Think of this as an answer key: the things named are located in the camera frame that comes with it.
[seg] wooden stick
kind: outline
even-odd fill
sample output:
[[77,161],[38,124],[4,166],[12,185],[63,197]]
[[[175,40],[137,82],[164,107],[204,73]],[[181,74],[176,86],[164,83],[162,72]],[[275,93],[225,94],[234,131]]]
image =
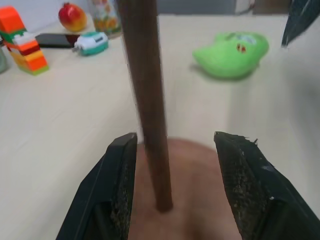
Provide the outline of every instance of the wooden stick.
[[172,209],[156,0],[117,0],[144,147],[160,212]]

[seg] white and teal toy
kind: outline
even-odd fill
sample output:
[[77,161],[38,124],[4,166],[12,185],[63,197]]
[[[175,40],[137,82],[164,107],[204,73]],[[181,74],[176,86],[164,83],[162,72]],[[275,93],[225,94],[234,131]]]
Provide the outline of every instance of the white and teal toy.
[[95,55],[108,48],[108,37],[104,32],[88,32],[74,43],[74,50],[83,56]]

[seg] green plush toy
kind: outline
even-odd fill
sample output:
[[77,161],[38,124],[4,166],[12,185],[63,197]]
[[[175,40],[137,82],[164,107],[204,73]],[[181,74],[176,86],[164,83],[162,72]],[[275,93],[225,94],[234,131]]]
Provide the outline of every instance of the green plush toy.
[[218,78],[239,78],[256,69],[268,52],[267,39],[252,32],[222,33],[214,44],[195,50],[192,55],[210,75]]

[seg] table surface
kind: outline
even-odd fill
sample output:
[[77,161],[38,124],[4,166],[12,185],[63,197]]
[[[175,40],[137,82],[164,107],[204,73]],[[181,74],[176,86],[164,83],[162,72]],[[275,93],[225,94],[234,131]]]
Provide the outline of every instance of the table surface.
[[[168,135],[213,148],[215,131],[258,139],[320,216],[320,25],[281,49],[286,21],[161,15]],[[192,51],[232,31],[264,34],[269,53],[245,80],[210,79]],[[63,29],[57,24],[44,32]],[[6,240],[55,239],[81,180],[112,140],[128,132],[141,136],[121,38],[96,56],[43,52],[49,71],[30,76],[8,57],[11,67],[0,74],[0,232]]]

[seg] smartphone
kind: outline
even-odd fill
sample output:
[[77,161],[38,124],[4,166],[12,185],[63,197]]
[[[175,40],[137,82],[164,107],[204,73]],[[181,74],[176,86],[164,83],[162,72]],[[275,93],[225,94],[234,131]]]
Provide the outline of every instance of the smartphone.
[[40,48],[71,49],[79,34],[41,33],[35,37]]

